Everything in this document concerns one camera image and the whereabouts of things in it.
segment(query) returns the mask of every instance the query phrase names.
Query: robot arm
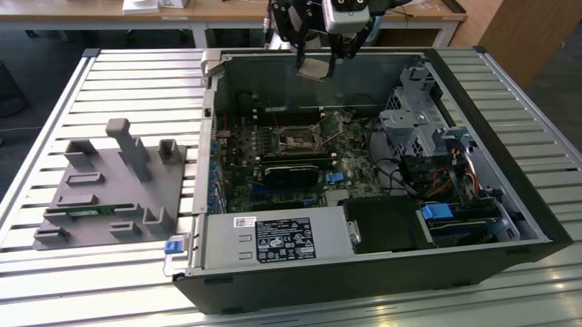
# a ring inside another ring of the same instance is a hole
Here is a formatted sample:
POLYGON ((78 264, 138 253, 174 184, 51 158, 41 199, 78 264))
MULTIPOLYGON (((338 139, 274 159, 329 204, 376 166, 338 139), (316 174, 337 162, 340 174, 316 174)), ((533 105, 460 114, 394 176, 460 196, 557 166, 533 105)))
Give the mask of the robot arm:
POLYGON ((378 16, 412 0, 272 0, 273 18, 280 37, 297 52, 296 67, 305 64, 306 41, 314 32, 326 33, 332 57, 328 76, 333 77, 336 60, 352 59, 373 31, 378 16))

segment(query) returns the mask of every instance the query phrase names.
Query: power supply label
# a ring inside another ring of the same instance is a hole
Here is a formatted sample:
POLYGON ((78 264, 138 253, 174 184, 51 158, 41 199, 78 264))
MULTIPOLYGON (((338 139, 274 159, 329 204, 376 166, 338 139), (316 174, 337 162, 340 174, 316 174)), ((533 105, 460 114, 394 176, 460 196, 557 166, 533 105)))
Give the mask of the power supply label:
POLYGON ((316 258, 310 218, 256 222, 257 260, 266 264, 316 258))

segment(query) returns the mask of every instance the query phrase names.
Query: wooden table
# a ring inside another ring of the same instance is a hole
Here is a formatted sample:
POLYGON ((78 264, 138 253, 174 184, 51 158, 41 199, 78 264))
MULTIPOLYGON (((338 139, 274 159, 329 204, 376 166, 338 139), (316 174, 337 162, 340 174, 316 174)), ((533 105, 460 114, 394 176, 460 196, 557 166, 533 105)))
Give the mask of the wooden table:
MULTIPOLYGON (((103 30, 190 29, 195 45, 207 48, 209 29, 261 29, 268 2, 190 0, 185 9, 161 8, 153 14, 123 15, 123 0, 0 0, 0 29, 103 30)), ((438 29, 436 46, 446 46, 466 14, 441 0, 398 8, 384 17, 382 29, 438 29)))
POLYGON ((484 46, 525 87, 582 19, 581 0, 458 0, 469 18, 453 46, 484 46))

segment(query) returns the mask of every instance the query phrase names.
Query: floor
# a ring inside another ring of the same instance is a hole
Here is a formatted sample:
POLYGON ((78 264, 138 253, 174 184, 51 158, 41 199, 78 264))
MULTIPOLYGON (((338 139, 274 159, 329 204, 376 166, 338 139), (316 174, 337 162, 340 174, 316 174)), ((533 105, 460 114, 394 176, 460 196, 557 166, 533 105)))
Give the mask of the floor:
MULTIPOLYGON (((177 30, 135 31, 130 37, 125 31, 99 34, 71 32, 69 42, 63 42, 55 32, 38 34, 39 37, 29 38, 23 31, 0 31, 0 60, 30 102, 19 114, 0 119, 0 138, 5 140, 0 146, 0 198, 5 197, 27 157, 85 49, 193 47, 193 40, 177 30), (5 131, 22 127, 26 129, 5 131)), ((582 149, 581 83, 582 24, 565 40, 564 47, 526 89, 579 149, 582 149)))

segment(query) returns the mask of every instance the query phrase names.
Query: slatted metal table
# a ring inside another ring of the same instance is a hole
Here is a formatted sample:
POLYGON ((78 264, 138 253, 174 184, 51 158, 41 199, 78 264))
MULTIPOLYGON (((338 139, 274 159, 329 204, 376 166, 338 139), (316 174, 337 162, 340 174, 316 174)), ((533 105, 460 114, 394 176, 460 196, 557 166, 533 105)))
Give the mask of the slatted metal table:
POLYGON ((105 133, 114 117, 133 121, 130 132, 145 145, 175 138, 187 146, 179 232, 190 231, 202 51, 103 50, 79 63, 0 205, 0 325, 571 326, 582 318, 581 155, 488 54, 468 48, 440 53, 573 236, 572 247, 481 285, 238 315, 197 311, 162 273, 163 242, 34 251, 67 141, 115 146, 105 133))

